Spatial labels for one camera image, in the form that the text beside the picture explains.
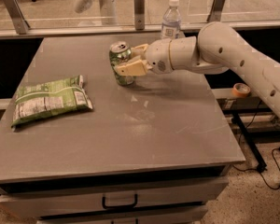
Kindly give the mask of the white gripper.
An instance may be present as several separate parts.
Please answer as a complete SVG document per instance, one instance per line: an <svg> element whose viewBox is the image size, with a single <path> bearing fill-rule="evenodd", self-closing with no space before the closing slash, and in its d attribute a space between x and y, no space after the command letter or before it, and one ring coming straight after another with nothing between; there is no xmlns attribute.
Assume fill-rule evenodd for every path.
<svg viewBox="0 0 280 224"><path fill-rule="evenodd" d="M157 40L150 45L142 44L131 48L131 57L140 56L145 60L121 63L115 67L120 76L140 77L151 69L156 74L169 74L173 72L170 61L171 39Z"/></svg>

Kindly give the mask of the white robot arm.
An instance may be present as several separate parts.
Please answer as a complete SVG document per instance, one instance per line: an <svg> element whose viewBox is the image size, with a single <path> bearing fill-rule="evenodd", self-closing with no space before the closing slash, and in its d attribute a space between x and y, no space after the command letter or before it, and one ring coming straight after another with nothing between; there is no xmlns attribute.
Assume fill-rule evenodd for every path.
<svg viewBox="0 0 280 224"><path fill-rule="evenodd" d="M131 58L115 67L121 76L169 74L187 70L220 74L232 70L280 118L280 63L251 47L222 22L206 24L197 36L160 39L132 48Z"/></svg>

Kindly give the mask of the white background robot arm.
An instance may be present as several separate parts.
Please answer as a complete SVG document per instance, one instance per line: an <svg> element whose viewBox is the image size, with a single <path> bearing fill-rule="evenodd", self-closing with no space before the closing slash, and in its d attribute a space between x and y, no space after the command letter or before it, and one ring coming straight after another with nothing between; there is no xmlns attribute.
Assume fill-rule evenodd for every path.
<svg viewBox="0 0 280 224"><path fill-rule="evenodd" d="M83 13L90 9L94 0L75 0L74 11ZM116 11L116 0L97 0L102 25L117 25L118 15Z"/></svg>

